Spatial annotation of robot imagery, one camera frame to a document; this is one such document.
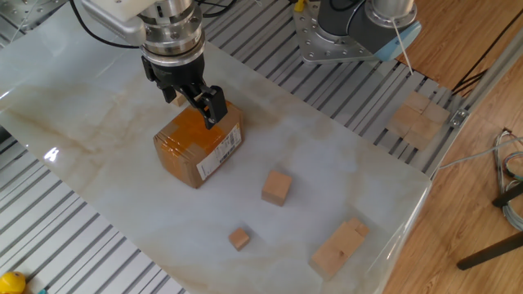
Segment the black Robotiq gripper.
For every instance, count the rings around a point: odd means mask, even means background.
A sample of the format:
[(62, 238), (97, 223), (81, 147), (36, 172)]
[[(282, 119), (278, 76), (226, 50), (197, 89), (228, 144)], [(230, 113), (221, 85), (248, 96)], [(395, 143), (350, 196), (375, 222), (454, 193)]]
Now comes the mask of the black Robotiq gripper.
[(188, 47), (141, 46), (145, 76), (160, 84), (167, 103), (177, 98), (179, 91), (203, 116), (210, 130), (228, 113), (224, 91), (219, 86), (207, 86), (203, 81), (204, 42)]

